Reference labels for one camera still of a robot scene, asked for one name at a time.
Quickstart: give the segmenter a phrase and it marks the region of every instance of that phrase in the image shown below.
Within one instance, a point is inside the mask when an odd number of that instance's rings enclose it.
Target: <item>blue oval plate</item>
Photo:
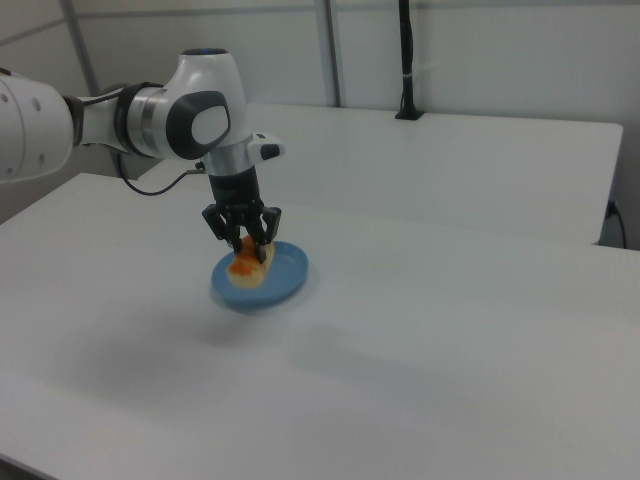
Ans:
[[[307,278],[309,260],[304,251],[287,242],[275,242],[276,253],[267,276],[258,288],[234,287],[227,276],[233,261],[229,253],[213,269],[211,284],[226,303],[244,307],[273,305],[294,293]]]

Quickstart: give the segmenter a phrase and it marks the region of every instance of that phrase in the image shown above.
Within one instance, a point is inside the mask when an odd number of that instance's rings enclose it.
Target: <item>white table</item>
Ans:
[[[619,125],[250,104],[256,131],[287,154],[259,167],[265,200],[375,213],[533,238],[596,243],[620,148]],[[140,177],[167,185],[167,160]],[[210,191],[206,178],[181,188]]]
[[[208,192],[81,175],[0,226],[0,454],[64,480],[631,479],[640,257],[301,205],[212,296]]]

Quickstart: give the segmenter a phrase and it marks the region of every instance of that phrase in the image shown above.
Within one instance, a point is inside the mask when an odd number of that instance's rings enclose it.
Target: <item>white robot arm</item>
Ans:
[[[88,144],[200,159],[216,200],[203,212],[205,220],[236,251],[245,227],[264,261],[281,212],[264,206],[254,167],[283,155],[284,146],[271,134],[251,131],[240,73],[227,51],[187,50],[166,85],[129,85],[93,98],[62,97],[0,70],[0,183],[56,171],[73,146]]]

